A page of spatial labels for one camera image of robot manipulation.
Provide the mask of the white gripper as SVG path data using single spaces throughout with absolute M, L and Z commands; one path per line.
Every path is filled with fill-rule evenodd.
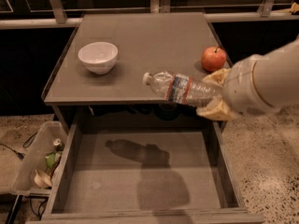
M 240 116 L 262 116 L 277 113 L 280 108 L 268 104 L 254 83 L 254 68 L 264 61 L 261 55 L 251 55 L 235 63 L 232 68 L 222 68 L 203 78 L 205 83 L 223 86 L 223 98 L 215 98 L 205 107 L 197 107 L 200 117 L 227 121 Z

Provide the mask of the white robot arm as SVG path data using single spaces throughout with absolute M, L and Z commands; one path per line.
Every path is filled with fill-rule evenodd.
M 223 95 L 196 113 L 211 120 L 274 114 L 299 104 L 299 39 L 265 55 L 251 55 L 204 78 Z

